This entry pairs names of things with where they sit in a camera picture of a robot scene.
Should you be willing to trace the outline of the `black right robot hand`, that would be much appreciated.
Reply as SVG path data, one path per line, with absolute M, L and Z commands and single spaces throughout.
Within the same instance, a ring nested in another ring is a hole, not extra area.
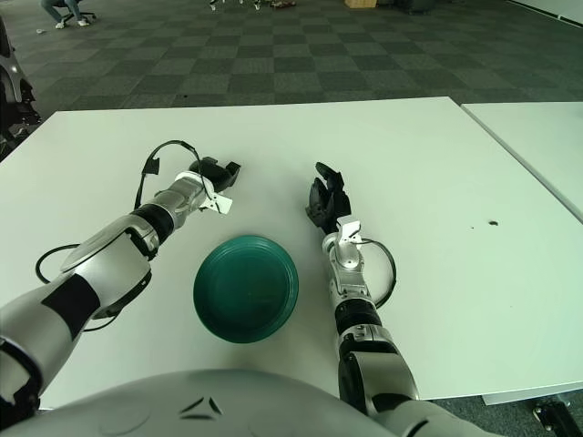
M 338 230 L 338 219 L 352 214 L 350 200 L 344 191 L 342 173 L 322 162 L 315 164 L 319 177 L 312 182 L 306 214 L 324 234 Z

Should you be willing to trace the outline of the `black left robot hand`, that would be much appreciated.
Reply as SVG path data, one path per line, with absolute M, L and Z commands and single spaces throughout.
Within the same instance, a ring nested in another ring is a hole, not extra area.
M 218 164 L 217 159 L 204 157 L 201 160 L 193 162 L 189 166 L 189 171 L 195 172 L 209 180 L 215 192 L 222 192 L 234 185 L 240 172 L 240 165 L 235 162 L 230 162 L 225 167 L 222 167 Z

